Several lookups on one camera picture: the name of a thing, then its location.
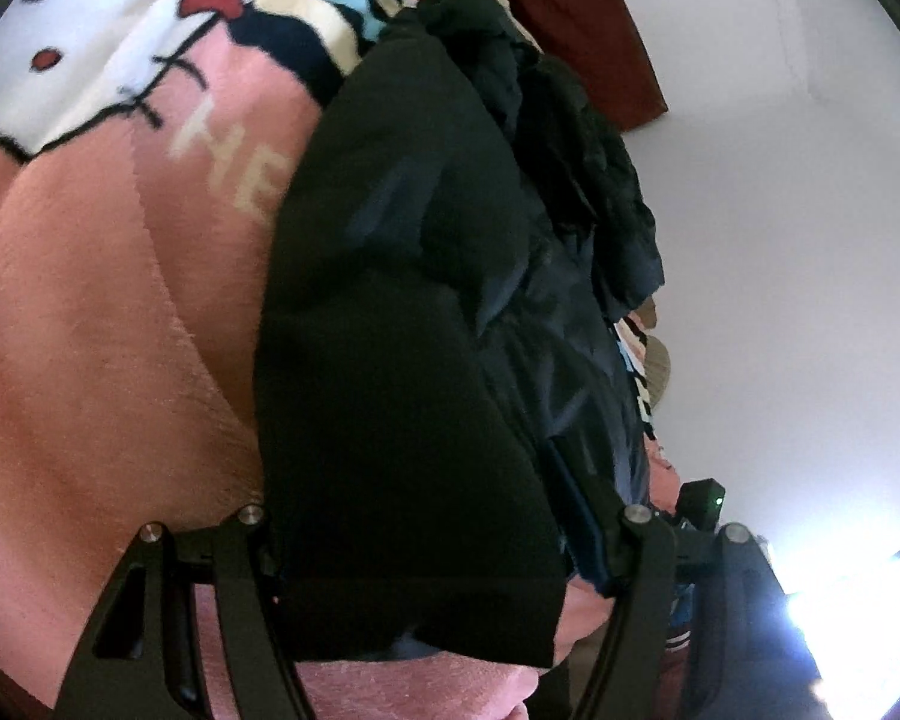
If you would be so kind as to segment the black hooded winter coat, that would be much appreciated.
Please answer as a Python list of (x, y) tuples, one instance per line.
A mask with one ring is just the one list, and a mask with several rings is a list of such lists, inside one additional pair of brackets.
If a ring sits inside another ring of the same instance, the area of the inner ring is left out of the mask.
[(255, 359), (297, 661), (554, 656), (649, 497), (614, 327), (662, 286), (621, 137), (496, 0), (403, 10), (276, 221)]

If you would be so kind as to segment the beige woven hand fan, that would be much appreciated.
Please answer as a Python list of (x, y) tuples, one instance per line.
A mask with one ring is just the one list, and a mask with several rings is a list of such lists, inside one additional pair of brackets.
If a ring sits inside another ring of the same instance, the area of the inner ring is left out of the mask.
[(653, 335), (649, 335), (645, 343), (644, 372), (650, 406), (656, 408), (670, 385), (671, 356), (667, 345)]

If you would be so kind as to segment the dark red headboard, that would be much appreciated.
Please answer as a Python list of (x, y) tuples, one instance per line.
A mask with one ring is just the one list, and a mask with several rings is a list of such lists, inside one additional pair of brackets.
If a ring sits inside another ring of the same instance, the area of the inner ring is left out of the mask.
[(624, 0), (509, 0), (546, 54), (562, 60), (621, 132), (650, 124), (668, 105)]

